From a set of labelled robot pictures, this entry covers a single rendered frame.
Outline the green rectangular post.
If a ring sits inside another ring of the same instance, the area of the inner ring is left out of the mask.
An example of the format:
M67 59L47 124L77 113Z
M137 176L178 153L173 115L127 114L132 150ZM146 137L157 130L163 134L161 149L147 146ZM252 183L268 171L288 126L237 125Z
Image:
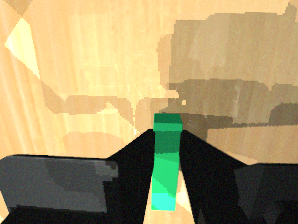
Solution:
M180 114L154 113L155 157L152 174L152 210L175 211L176 209L182 130Z

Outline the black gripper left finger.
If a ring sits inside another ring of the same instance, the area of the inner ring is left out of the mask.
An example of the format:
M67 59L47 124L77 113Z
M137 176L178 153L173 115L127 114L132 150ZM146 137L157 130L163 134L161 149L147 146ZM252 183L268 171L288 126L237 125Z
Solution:
M153 129L107 158L11 154L0 160L0 192L9 213L86 212L107 224L143 224L154 157Z

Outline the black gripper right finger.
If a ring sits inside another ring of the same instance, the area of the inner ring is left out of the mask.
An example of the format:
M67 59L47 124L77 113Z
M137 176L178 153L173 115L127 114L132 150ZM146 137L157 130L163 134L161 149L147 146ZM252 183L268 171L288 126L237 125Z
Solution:
M187 130L179 159L195 224L262 224L270 203L298 200L298 164L247 165Z

